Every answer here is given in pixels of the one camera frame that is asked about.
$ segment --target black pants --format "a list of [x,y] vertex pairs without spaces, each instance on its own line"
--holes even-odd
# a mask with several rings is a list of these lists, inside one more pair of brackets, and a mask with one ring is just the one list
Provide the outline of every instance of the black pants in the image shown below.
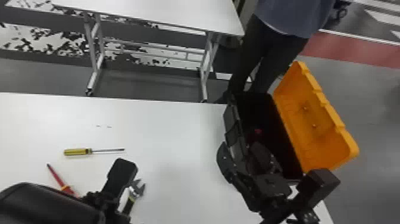
[[251,71],[261,60],[250,91],[267,92],[279,74],[285,72],[303,50],[307,41],[305,38],[278,33],[253,15],[243,38],[240,59],[229,81],[228,91],[243,91]]

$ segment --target orange lid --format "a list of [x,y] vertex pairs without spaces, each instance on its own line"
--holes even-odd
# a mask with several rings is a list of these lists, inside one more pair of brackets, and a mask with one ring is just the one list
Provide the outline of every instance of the orange lid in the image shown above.
[[357,143],[303,62],[293,62],[273,99],[304,173],[333,170],[358,155]]

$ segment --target red screwdriver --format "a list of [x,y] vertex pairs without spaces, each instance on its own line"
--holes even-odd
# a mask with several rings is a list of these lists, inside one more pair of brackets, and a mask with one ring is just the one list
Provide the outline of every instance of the red screwdriver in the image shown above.
[[64,182],[61,180],[61,178],[58,176],[58,174],[54,171],[53,167],[50,166],[50,164],[47,164],[47,168],[50,170],[54,179],[60,185],[61,191],[64,191],[64,192],[76,197],[75,192],[71,189],[71,187],[69,185],[64,184]]

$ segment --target person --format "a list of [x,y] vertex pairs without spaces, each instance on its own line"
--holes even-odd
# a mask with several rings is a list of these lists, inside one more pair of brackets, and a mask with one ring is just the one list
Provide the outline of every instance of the person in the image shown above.
[[228,88],[215,102],[242,92],[260,63],[249,91],[266,93],[275,79],[303,50],[308,39],[326,23],[335,0],[259,0],[240,48],[237,68]]

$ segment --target table frame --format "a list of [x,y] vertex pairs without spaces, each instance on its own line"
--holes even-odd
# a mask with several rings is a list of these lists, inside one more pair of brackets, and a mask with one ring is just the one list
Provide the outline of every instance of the table frame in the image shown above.
[[[93,95],[93,92],[95,90],[95,86],[98,81],[98,76],[101,74],[102,68],[104,67],[105,50],[118,51],[118,52],[126,53],[126,54],[131,54],[131,53],[137,54],[136,51],[124,49],[123,45],[122,45],[122,44],[124,44],[124,45],[133,45],[133,46],[147,46],[150,48],[165,49],[165,50],[169,50],[169,51],[179,51],[179,52],[184,52],[186,54],[185,58],[174,57],[174,56],[160,56],[160,55],[149,54],[149,53],[140,53],[142,55],[172,58],[175,60],[182,60],[182,61],[199,62],[200,63],[200,66],[199,66],[200,86],[201,86],[201,92],[202,92],[201,102],[207,102],[207,99],[208,99],[207,80],[208,80],[208,76],[210,75],[211,66],[213,65],[215,55],[217,54],[217,50],[219,47],[218,43],[219,43],[219,40],[221,39],[220,34],[213,33],[213,32],[206,32],[207,41],[205,43],[204,52],[199,52],[194,49],[174,49],[174,48],[167,48],[167,47],[163,47],[163,46],[149,46],[147,44],[136,43],[133,41],[121,41],[121,40],[117,40],[117,39],[105,38],[103,36],[102,29],[101,29],[101,16],[100,16],[101,14],[93,13],[93,16],[94,16],[94,24],[93,24],[93,18],[91,18],[88,13],[93,13],[93,12],[84,11],[83,12],[83,21],[84,21],[84,28],[85,28],[85,32],[86,32],[86,39],[87,39],[87,43],[89,45],[90,62],[91,62],[92,68],[93,68],[93,72],[92,72],[92,75],[90,76],[89,82],[87,83],[87,87],[86,87],[86,95],[87,96]],[[95,48],[95,44],[94,44],[95,38],[99,39],[100,54],[98,55],[98,57],[96,56],[96,48]],[[121,49],[106,48],[105,41],[112,42],[112,43],[120,43]],[[188,58],[189,54],[203,55],[202,60],[189,59]]]

